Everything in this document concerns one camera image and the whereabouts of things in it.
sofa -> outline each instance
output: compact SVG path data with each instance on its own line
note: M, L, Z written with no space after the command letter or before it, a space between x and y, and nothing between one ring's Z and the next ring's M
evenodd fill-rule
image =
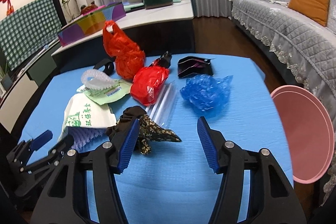
M263 49L287 84L303 86L323 103L336 130L336 0L330 0L326 27L288 8L290 0L229 1L231 20ZM325 198L336 184L335 155Z

pink trash can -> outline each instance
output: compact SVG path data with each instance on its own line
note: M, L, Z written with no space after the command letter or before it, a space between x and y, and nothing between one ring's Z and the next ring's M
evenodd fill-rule
M328 170L335 137L329 114L309 91L294 85L275 89L271 97L288 141L296 182L310 184Z

orange pillow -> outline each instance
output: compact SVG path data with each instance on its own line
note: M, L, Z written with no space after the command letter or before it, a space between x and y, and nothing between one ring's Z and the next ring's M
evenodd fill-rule
M290 0L288 8L325 27L328 19L329 2L330 0Z

red package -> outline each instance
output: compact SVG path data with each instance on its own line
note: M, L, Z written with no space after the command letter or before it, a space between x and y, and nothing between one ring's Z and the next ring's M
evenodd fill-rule
M133 79L131 96L145 106L154 104L169 76L169 69L150 66L140 69Z
M113 33L106 30L112 26ZM132 41L113 20L105 22L103 44L109 56L116 56L115 70L122 78L133 80L135 74L143 68L145 53Z

blue tablecloth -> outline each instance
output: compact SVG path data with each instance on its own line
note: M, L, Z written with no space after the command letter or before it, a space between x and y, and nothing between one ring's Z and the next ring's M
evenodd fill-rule
M185 56L188 55L173 56L167 80L167 83L174 81L178 90L185 86L185 79L177 77L177 62ZM285 133L260 69L248 58L210 54L197 56L213 58L215 77L234 76L228 107L220 115L207 118L210 127L221 131L226 140L236 142L243 149L259 151L263 147L269 148L293 183ZM147 58L146 65L154 59ZM34 138L47 129L54 133L54 137L34 153L31 162L45 156L55 145L61 132L65 107L81 85L80 76L85 70L78 69L54 77L44 92L21 139ZM117 119L126 107L134 105L138 103L129 95L111 104ZM133 153L129 167L123 174L115 176L130 224L208 223L222 176L214 174L206 161L196 130L199 116L199 112L183 101L178 93L170 128L183 142L152 142L150 155ZM95 139L85 146L85 151L93 150L106 140L107 137ZM249 180L249 172L246 171L239 221L246 218ZM98 222L92 172L88 172L87 182L91 219Z

